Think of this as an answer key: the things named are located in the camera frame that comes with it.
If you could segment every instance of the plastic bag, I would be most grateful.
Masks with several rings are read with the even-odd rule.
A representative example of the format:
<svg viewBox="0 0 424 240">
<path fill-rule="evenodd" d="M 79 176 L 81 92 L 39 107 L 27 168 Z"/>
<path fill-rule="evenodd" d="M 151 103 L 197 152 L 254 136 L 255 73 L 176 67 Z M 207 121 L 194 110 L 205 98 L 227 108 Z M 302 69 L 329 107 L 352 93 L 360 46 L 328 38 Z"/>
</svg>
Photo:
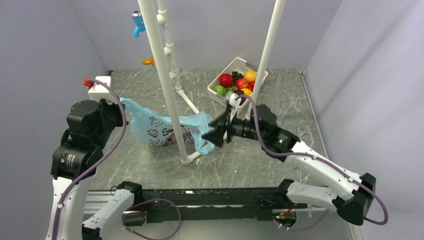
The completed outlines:
<svg viewBox="0 0 424 240">
<path fill-rule="evenodd" d="M 131 133 L 137 140 L 152 146 L 177 142 L 169 116 L 161 116 L 129 98 L 121 97 L 120 101 L 132 116 Z M 211 130 L 208 124 L 212 120 L 212 116 L 204 111 L 190 116 L 179 116 L 184 142 L 194 143 L 196 151 L 202 155 L 210 153 L 215 147 L 202 138 L 203 134 Z"/>
</svg>

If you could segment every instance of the plastic basket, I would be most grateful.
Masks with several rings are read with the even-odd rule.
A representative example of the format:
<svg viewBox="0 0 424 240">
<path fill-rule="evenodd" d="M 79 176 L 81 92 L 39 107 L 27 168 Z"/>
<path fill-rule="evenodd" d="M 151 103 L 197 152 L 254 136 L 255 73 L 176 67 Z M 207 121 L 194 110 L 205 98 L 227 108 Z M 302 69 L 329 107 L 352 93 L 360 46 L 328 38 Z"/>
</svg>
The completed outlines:
<svg viewBox="0 0 424 240">
<path fill-rule="evenodd" d="M 219 85 L 219 80 L 218 78 L 221 76 L 221 74 L 231 74 L 232 71 L 237 71 L 241 74 L 245 74 L 245 72 L 247 70 L 253 70 L 255 72 L 258 71 L 258 67 L 254 66 L 250 63 L 248 63 L 246 60 L 240 58 L 240 57 L 236 57 L 218 76 L 216 76 L 216 78 L 207 86 L 207 90 L 209 91 L 209 97 L 215 101 L 217 101 L 218 103 L 220 103 L 221 105 L 223 105 L 224 107 L 226 107 L 226 100 L 225 97 L 219 95 L 217 92 L 214 91 L 214 87 L 216 85 Z M 268 72 L 265 71 L 265 73 L 263 74 L 263 78 L 262 78 L 262 83 L 265 81 L 265 78 L 268 76 Z M 239 114 L 244 108 L 245 106 L 248 104 L 249 101 L 245 101 L 238 109 L 237 109 L 237 113 Z"/>
</svg>

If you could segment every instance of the red apple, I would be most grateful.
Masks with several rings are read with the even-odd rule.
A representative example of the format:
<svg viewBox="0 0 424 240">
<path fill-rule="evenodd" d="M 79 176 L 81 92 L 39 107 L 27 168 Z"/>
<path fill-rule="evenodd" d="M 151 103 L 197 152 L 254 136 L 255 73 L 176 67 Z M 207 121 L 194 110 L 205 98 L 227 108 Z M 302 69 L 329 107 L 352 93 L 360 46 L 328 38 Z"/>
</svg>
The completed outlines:
<svg viewBox="0 0 424 240">
<path fill-rule="evenodd" d="M 235 82 L 235 86 L 238 89 L 247 89 L 249 87 L 249 82 L 244 78 L 240 78 Z"/>
<path fill-rule="evenodd" d="M 231 87 L 233 85 L 233 77 L 229 73 L 224 73 L 219 76 L 219 85 L 224 88 Z"/>
<path fill-rule="evenodd" d="M 250 81 L 249 82 L 249 87 L 248 87 L 248 89 L 250 89 L 252 92 L 253 92 L 253 88 L 255 87 L 255 80 L 253 80 L 253 81 Z"/>
</svg>

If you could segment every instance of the gray wall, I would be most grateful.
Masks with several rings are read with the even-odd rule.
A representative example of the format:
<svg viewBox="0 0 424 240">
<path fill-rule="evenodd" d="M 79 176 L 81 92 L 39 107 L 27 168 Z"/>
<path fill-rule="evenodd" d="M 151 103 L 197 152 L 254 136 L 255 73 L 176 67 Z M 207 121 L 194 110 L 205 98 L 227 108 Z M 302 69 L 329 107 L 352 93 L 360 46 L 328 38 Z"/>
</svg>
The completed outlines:
<svg viewBox="0 0 424 240">
<path fill-rule="evenodd" d="M 424 2 L 345 0 L 306 69 L 330 158 L 377 178 L 370 239 L 424 239 Z M 374 201 L 370 218 L 383 219 Z"/>
<path fill-rule="evenodd" d="M 44 239 L 53 151 L 85 76 L 107 74 L 67 0 L 0 1 L 0 235 Z"/>
<path fill-rule="evenodd" d="M 152 56 L 133 37 L 136 0 L 70 0 L 110 70 L 141 69 Z M 306 69 L 342 0 L 287 0 L 269 68 Z M 259 64 L 275 1 L 168 0 L 180 68 L 223 68 L 235 57 Z"/>
</svg>

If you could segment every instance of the gray floor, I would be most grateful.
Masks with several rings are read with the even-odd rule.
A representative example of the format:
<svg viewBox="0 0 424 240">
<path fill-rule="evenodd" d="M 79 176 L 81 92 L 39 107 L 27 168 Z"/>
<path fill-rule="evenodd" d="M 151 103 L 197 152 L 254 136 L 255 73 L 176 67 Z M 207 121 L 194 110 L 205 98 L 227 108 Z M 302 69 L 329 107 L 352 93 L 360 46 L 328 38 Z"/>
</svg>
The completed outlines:
<svg viewBox="0 0 424 240">
<path fill-rule="evenodd" d="M 224 107 L 208 96 L 208 84 L 221 72 L 219 69 L 186 69 L 181 73 L 181 84 L 199 110 L 212 117 L 219 116 Z M 318 153 L 322 143 L 303 83 L 295 69 L 268 70 L 269 75 L 260 90 L 258 104 L 266 103 L 277 115 L 278 125 L 294 134 L 299 126 L 306 129 L 301 138 Z M 119 70 L 112 73 L 112 84 L 120 97 L 130 98 L 141 106 L 167 116 L 165 98 L 159 77 L 154 69 Z M 175 94 L 178 113 L 193 112 Z M 246 109 L 239 116 L 245 115 Z M 116 129 L 104 149 L 117 139 Z M 194 144 L 186 144 L 187 153 L 195 151 Z M 180 162 L 176 144 L 149 146 L 140 143 L 127 128 L 116 151 L 97 168 L 92 190 L 108 190 L 122 181 L 132 181 L 145 189 L 180 188 L 237 188 L 276 187 L 283 179 L 294 179 L 309 185 L 322 185 L 305 172 L 267 156 L 258 142 L 233 138 L 223 148 L 216 147 L 208 155 L 199 157 L 187 166 Z"/>
</svg>

